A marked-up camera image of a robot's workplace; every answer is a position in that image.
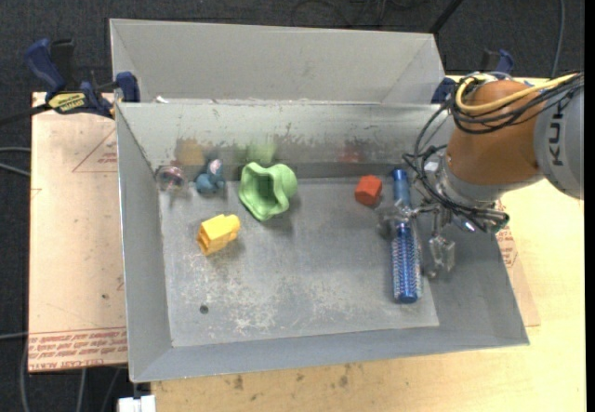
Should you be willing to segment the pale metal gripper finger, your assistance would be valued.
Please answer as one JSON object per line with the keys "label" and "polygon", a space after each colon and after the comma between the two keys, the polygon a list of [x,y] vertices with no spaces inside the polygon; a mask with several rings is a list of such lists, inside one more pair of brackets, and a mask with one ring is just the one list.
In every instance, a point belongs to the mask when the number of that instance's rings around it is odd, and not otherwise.
{"label": "pale metal gripper finger", "polygon": [[400,224],[407,224],[417,216],[414,209],[408,206],[394,205],[377,209],[377,232],[385,239],[395,236]]}
{"label": "pale metal gripper finger", "polygon": [[441,235],[433,235],[429,241],[430,260],[426,267],[429,279],[449,275],[456,265],[456,243]]}

